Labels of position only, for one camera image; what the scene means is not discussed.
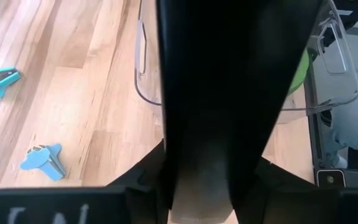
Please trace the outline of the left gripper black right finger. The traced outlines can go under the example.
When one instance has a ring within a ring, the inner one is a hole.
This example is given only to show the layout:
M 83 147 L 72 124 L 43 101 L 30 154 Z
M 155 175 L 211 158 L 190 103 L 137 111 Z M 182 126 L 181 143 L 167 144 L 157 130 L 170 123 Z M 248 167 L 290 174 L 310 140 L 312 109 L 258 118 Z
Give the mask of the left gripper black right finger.
M 358 224 L 358 188 L 321 188 L 262 158 L 233 208 L 239 224 Z

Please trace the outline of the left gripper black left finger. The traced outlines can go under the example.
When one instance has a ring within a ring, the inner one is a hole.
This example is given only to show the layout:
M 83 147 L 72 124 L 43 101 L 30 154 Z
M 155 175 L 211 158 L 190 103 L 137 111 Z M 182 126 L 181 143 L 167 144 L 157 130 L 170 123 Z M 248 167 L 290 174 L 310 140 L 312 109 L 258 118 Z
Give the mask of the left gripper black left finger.
M 159 142 L 104 187 L 0 189 L 0 224 L 167 224 Z

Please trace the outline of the green tape roll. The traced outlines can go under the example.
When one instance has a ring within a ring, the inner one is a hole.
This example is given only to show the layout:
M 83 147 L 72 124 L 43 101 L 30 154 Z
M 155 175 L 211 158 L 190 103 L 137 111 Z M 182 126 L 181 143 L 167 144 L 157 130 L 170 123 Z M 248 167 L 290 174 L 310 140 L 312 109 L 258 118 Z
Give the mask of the green tape roll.
M 308 51 L 304 50 L 287 95 L 291 95 L 294 91 L 296 91 L 303 84 L 303 82 L 305 81 L 305 77 L 306 77 L 309 65 L 310 65 L 310 60 L 309 60 Z

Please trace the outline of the black stapler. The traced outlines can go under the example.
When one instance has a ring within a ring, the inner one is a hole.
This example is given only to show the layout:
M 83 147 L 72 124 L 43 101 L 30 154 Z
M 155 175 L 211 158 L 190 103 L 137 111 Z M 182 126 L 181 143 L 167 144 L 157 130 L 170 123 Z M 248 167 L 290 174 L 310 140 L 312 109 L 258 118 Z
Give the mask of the black stapler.
M 157 0 L 171 218 L 240 212 L 321 0 Z

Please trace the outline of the light blue stapler remover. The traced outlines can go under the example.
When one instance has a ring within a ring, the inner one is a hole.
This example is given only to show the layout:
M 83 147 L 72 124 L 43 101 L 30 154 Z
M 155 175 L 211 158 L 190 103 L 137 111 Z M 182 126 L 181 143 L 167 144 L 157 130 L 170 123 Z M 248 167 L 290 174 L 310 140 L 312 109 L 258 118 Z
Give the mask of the light blue stapler remover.
M 61 150 L 61 144 L 34 146 L 27 151 L 20 168 L 22 170 L 41 170 L 53 181 L 58 181 L 66 175 L 65 168 L 58 158 Z

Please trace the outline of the clear plastic bin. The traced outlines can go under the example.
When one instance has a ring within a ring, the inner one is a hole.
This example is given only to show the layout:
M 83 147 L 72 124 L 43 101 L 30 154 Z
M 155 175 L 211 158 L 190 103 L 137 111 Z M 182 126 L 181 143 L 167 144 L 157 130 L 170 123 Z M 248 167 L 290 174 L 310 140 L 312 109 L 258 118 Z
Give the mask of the clear plastic bin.
M 333 0 L 322 0 L 307 44 L 317 51 L 313 61 L 317 112 L 348 104 L 358 98 L 358 71 L 346 40 L 346 31 Z M 155 106 L 161 117 L 160 61 L 157 43 L 155 0 L 141 0 L 137 21 L 134 84 L 138 95 Z M 306 117 L 303 84 L 287 95 L 278 116 L 279 124 Z

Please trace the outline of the black aluminium table frame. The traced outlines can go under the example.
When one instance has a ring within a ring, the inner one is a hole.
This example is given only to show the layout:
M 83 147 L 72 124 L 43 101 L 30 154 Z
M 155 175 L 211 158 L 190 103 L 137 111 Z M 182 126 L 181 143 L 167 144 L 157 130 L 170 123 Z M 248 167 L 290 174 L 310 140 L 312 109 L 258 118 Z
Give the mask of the black aluminium table frame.
M 308 116 L 309 123 L 313 169 L 316 172 L 320 169 L 326 168 L 327 162 L 323 145 L 323 137 L 321 135 L 321 115 L 314 109 L 314 106 L 317 103 L 317 94 L 313 71 L 313 61 L 318 56 L 318 53 L 310 44 L 306 45 L 306 50 L 309 57 L 309 67 L 304 82 L 306 114 Z

